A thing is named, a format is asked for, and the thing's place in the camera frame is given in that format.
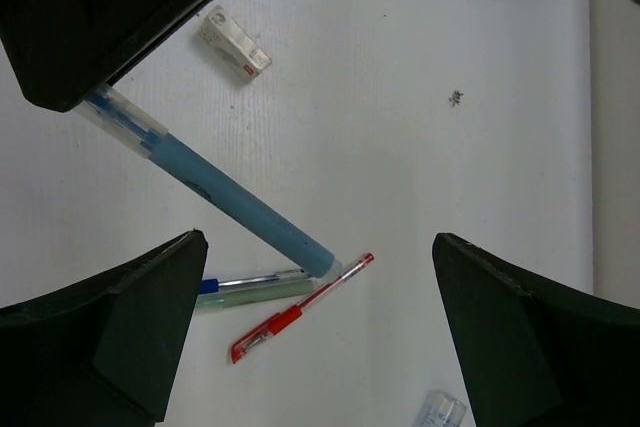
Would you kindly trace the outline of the light blue pen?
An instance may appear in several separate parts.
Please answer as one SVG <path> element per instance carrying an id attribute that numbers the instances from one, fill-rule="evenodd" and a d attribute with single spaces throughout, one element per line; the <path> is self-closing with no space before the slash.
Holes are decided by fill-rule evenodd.
<path id="1" fill-rule="evenodd" d="M 115 89 L 108 85 L 99 87 L 77 111 L 306 273 L 332 281 L 341 272 L 343 264 L 326 247 L 173 136 L 164 125 Z"/>

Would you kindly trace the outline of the yellow pen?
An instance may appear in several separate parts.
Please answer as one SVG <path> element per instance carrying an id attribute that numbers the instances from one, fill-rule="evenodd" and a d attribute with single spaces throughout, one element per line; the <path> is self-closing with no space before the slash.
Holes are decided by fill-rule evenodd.
<path id="1" fill-rule="evenodd" d="M 203 294 L 198 296 L 195 308 L 205 310 L 224 310 L 279 299 L 300 297 L 312 293 L 316 286 L 317 283 L 309 279 L 287 282 L 280 285 L 237 290 L 227 293 Z"/>

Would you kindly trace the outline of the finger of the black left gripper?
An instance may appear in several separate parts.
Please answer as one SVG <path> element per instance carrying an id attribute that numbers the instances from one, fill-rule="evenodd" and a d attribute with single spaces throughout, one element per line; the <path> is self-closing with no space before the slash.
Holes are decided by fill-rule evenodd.
<path id="1" fill-rule="evenodd" d="M 210 0 L 1 0 L 1 41 L 24 98 L 68 112 L 114 84 Z"/>

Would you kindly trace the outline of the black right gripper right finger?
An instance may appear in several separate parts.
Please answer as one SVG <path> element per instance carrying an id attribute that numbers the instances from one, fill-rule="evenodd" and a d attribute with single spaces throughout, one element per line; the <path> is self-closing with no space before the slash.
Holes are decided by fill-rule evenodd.
<path id="1" fill-rule="evenodd" d="M 432 257 L 477 425 L 638 425 L 638 309 L 452 233 L 435 237 Z"/>

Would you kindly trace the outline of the eraser block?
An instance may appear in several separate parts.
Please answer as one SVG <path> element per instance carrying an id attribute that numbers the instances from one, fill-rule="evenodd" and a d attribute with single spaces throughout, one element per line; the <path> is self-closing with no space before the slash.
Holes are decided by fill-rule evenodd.
<path id="1" fill-rule="evenodd" d="M 245 83 L 272 64 L 271 57 L 220 5 L 202 20 L 198 36 Z"/>

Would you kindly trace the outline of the red gel pen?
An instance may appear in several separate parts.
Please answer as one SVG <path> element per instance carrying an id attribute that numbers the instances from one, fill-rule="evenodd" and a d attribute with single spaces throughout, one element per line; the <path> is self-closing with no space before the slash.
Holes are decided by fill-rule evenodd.
<path id="1" fill-rule="evenodd" d="M 372 253 L 363 254 L 344 268 L 333 282 L 325 283 L 316 288 L 311 294 L 303 298 L 301 301 L 291 305 L 288 309 L 282 312 L 275 313 L 264 322 L 248 331 L 231 345 L 229 349 L 231 363 L 237 364 L 253 349 L 284 331 L 287 327 L 301 318 L 313 305 L 316 305 L 331 292 L 335 291 L 339 286 L 343 285 L 361 272 L 371 264 L 374 259 L 375 257 Z"/>

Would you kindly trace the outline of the dark blue gel pen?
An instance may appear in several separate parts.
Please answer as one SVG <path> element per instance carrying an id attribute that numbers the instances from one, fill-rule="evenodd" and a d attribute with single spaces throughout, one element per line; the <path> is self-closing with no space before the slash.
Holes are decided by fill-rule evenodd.
<path id="1" fill-rule="evenodd" d="M 198 294 L 213 294 L 237 289 L 248 289 L 264 285 L 286 283 L 290 281 L 307 280 L 310 278 L 311 276 L 309 274 L 299 269 L 282 270 L 244 278 L 208 278 L 201 281 Z"/>

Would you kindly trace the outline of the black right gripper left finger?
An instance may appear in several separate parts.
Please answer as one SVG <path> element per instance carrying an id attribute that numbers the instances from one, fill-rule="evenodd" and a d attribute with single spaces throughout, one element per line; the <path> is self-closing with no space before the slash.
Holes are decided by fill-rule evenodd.
<path id="1" fill-rule="evenodd" d="M 4 426 L 164 421 L 207 257 L 188 231 L 120 266 L 1 310 Z"/>

